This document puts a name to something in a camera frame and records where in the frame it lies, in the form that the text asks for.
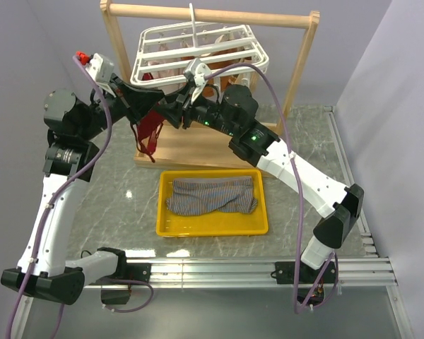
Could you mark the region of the red underwear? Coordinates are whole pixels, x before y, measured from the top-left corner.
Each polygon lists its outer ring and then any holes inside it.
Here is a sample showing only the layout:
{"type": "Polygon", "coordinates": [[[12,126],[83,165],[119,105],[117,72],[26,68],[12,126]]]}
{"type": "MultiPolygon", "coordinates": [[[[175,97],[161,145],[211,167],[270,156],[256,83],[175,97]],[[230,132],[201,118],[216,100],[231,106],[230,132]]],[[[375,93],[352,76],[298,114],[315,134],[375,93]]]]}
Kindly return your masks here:
{"type": "Polygon", "coordinates": [[[163,128],[165,119],[152,109],[139,124],[130,124],[130,128],[136,141],[136,149],[139,154],[149,157],[152,163],[155,163],[153,157],[157,148],[158,138],[163,128]]]}

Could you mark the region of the white plastic clip hanger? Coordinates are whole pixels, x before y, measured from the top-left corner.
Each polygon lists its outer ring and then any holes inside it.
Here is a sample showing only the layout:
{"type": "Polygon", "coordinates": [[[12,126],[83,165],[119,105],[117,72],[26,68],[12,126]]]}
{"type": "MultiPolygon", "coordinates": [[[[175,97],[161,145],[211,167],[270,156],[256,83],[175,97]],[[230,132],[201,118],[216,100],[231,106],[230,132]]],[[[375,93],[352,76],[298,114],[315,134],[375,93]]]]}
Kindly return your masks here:
{"type": "Polygon", "coordinates": [[[170,93],[184,84],[183,73],[192,59],[212,70],[242,62],[263,72],[269,67],[269,56],[249,25],[188,21],[140,34],[130,82],[170,93]]]}

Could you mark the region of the grey striped underwear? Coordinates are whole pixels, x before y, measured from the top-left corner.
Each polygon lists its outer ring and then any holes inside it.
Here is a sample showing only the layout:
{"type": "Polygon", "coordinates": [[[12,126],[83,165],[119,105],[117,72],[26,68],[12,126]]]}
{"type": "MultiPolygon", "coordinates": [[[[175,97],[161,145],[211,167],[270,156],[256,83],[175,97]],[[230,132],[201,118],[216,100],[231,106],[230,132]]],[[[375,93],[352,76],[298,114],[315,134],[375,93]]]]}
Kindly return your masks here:
{"type": "Polygon", "coordinates": [[[179,178],[165,199],[167,209],[180,216],[199,216],[215,211],[250,214],[258,206],[250,176],[179,178]]]}

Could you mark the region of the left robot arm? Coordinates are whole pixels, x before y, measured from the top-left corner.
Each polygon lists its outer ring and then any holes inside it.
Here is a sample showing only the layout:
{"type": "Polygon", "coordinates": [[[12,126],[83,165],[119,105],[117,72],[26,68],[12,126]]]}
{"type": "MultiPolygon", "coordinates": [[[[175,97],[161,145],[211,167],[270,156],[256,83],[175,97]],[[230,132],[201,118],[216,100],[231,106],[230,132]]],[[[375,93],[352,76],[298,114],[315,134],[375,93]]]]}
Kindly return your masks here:
{"type": "Polygon", "coordinates": [[[3,271],[1,284],[28,297],[72,305],[83,288],[106,277],[113,284],[127,279],[124,251],[103,247],[92,258],[66,260],[75,209],[104,151],[93,142],[126,117],[137,124],[164,98],[161,90],[126,84],[118,76],[110,92],[94,90],[89,104],[58,89],[44,101],[48,149],[43,192],[28,245],[16,267],[3,271]]]}

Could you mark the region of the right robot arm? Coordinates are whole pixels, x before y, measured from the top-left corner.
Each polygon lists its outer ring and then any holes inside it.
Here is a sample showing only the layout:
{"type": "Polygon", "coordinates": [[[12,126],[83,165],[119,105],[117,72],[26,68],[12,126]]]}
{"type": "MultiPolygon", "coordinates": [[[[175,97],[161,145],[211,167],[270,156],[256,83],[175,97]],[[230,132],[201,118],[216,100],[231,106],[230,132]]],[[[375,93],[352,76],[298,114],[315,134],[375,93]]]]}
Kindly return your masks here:
{"type": "Polygon", "coordinates": [[[220,101],[203,95],[194,99],[185,85],[166,95],[156,110],[176,129],[193,122],[230,137],[228,144],[239,159],[263,170],[298,192],[321,215],[311,240],[302,251],[298,276],[313,282],[332,251],[341,248],[360,217],[364,191],[347,186],[319,171],[294,153],[275,132],[256,120],[258,102],[250,89],[231,85],[220,101]]]}

